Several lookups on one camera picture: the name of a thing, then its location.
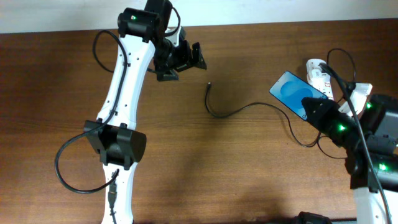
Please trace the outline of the blue Galaxy smartphone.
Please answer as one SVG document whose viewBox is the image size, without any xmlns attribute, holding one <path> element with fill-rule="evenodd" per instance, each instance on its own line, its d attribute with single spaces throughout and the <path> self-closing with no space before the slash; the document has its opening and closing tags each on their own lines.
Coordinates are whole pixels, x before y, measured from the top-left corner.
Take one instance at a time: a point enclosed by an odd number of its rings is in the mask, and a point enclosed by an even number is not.
<svg viewBox="0 0 398 224">
<path fill-rule="evenodd" d="M 290 71 L 283 73 L 270 88 L 269 93 L 304 121 L 307 120 L 307 114 L 302 105 L 303 98 L 327 99 L 326 94 L 312 87 Z"/>
</svg>

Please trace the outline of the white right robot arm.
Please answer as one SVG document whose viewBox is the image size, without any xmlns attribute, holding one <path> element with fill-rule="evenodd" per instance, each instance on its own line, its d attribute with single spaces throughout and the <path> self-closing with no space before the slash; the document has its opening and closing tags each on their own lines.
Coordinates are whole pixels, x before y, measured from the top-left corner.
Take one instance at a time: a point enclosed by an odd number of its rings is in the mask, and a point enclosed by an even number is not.
<svg viewBox="0 0 398 224">
<path fill-rule="evenodd" d="M 358 223 L 397 223 L 397 99 L 372 95 L 355 121 L 337 102 L 304 98 L 307 121 L 346 151 Z"/>
</svg>

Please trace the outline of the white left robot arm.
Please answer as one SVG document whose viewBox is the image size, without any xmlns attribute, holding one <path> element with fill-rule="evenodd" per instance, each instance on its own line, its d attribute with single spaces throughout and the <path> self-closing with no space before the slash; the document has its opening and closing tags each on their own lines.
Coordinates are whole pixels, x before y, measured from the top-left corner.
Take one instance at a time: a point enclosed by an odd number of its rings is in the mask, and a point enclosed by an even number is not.
<svg viewBox="0 0 398 224">
<path fill-rule="evenodd" d="M 178 73 L 205 70 L 200 44 L 190 45 L 182 26 L 168 28 L 170 1 L 147 1 L 143 10 L 126 8 L 118 16 L 118 59 L 106 100 L 96 121 L 86 121 L 84 135 L 99 154 L 106 177 L 103 223 L 133 223 L 132 186 L 146 148 L 146 135 L 136 131 L 144 77 L 153 63 L 158 81 L 178 80 Z"/>
</svg>

